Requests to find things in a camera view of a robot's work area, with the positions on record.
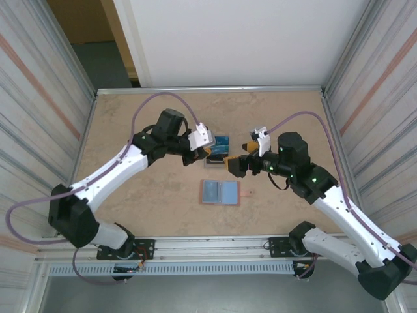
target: small box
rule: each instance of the small box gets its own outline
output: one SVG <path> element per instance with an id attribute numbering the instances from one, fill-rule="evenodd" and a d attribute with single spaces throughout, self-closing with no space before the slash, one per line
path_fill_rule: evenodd
<path id="1" fill-rule="evenodd" d="M 224 158 L 229 156 L 229 136 L 215 136 L 216 143 L 210 147 L 211 155 L 209 155 L 204 165 L 208 168 L 224 167 Z"/>

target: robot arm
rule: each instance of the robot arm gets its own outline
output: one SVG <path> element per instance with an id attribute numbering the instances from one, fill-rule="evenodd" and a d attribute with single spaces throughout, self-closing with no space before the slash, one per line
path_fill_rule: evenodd
<path id="1" fill-rule="evenodd" d="M 183 123 L 186 132 L 179 136 Z M 207 157 L 210 154 L 207 147 L 214 143 L 213 136 L 203 123 L 196 127 L 197 130 L 191 132 L 183 114 L 172 109 L 164 110 L 155 125 L 135 134 L 131 145 L 125 145 L 93 174 L 69 188 L 56 186 L 52 190 L 53 196 L 84 188 L 69 197 L 51 201 L 48 222 L 77 248 L 87 244 L 108 246 L 118 256 L 128 256 L 133 249 L 134 236 L 121 225 L 98 222 L 94 213 L 126 180 L 166 154 L 182 156 L 184 166 Z"/>
<path id="2" fill-rule="evenodd" d="M 281 134 L 278 153 L 270 150 L 270 138 L 265 127 L 255 129 L 251 136 L 253 142 L 243 145 L 249 154 L 228 158 L 228 171 L 236 177 L 244 177 L 247 170 L 251 170 L 252 175 L 265 171 L 269 175 L 286 177 L 295 194 L 329 216 L 354 243 L 344 243 L 315 225 L 303 222 L 289 234 L 292 249 L 299 255 L 308 251 L 325 256 L 357 276 L 359 283 L 374 297 L 386 299 L 408 276 L 411 266 L 380 243 L 352 211 L 391 248 L 413 263 L 417 260 L 417 250 L 412 245 L 401 246 L 386 235 L 351 200 L 351 208 L 348 208 L 336 179 L 324 168 L 310 162 L 308 145 L 299 134 Z"/>

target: metal wall panel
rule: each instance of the metal wall panel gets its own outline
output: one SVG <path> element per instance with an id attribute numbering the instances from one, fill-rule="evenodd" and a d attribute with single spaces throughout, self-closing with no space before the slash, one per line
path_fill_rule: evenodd
<path id="1" fill-rule="evenodd" d="M 416 244 L 417 2 L 377 1 L 363 25 L 327 99 L 362 209 L 391 236 Z M 415 312 L 416 288 L 401 289 Z"/>
<path id="2" fill-rule="evenodd" d="M 67 183 L 94 90 L 41 0 L 0 2 L 0 311 L 15 312 L 36 247 L 12 238 L 4 215 L 14 203 Z M 31 238 L 52 233 L 48 204 L 23 207 L 13 225 Z"/>

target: beige work surface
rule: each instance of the beige work surface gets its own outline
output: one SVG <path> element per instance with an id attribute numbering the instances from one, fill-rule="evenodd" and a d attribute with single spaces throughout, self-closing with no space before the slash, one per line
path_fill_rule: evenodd
<path id="1" fill-rule="evenodd" d="M 183 93 L 197 117 L 214 134 L 230 136 L 230 155 L 241 155 L 241 145 L 250 140 L 248 132 L 256 126 L 272 128 L 287 116 L 311 110 L 326 119 L 317 92 L 280 93 Z M 101 95 L 98 97 L 91 129 L 79 167 L 78 179 L 88 176 L 114 157 L 126 143 L 132 115 L 149 95 Z M 194 122 L 187 109 L 171 96 L 153 99 L 141 111 L 136 132 L 154 124 L 163 109 L 173 108 Z M 312 116 L 296 117 L 272 134 L 297 131 L 308 142 L 313 162 L 336 176 L 326 136 Z M 199 204 L 200 180 L 239 180 L 241 191 L 253 191 L 240 199 L 240 206 Z M 285 186 L 285 180 L 276 182 Z M 166 156 L 145 171 L 133 176 L 117 189 L 97 210 L 98 218 L 118 222 L 136 236 L 263 235 L 285 234 L 303 220 L 327 232 L 338 227 L 316 208 L 297 197 L 292 190 L 276 189 L 265 173 L 250 172 L 243 179 L 226 170 L 203 166 L 203 161 L 182 166 L 179 156 Z"/>

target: blue object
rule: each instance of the blue object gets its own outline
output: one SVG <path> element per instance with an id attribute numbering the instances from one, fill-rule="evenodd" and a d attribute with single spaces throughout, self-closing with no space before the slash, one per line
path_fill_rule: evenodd
<path id="1" fill-rule="evenodd" d="M 229 152 L 229 146 L 228 145 L 213 145 L 210 147 L 211 149 L 211 155 L 220 155 L 222 153 L 228 153 Z"/>
<path id="2" fill-rule="evenodd" d="M 229 136 L 215 136 L 216 145 L 229 145 Z"/>
<path id="3" fill-rule="evenodd" d="M 237 181 L 203 181 L 202 202 L 205 204 L 236 205 L 239 203 Z"/>

